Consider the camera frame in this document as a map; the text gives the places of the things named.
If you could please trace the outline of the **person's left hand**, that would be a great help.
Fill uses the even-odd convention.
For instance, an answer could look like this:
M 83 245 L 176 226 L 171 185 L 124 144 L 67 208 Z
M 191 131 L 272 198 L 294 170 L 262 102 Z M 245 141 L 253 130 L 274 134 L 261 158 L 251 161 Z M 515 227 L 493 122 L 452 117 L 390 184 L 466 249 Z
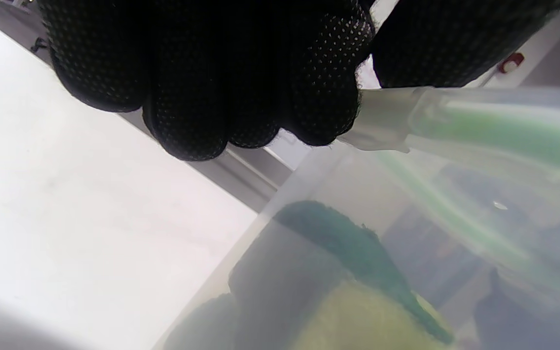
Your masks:
M 208 161 L 280 129 L 327 146 L 353 126 L 358 67 L 382 88 L 460 88 L 521 47 L 560 0 L 39 0 L 52 66 L 69 93 L 142 109 L 170 155 Z

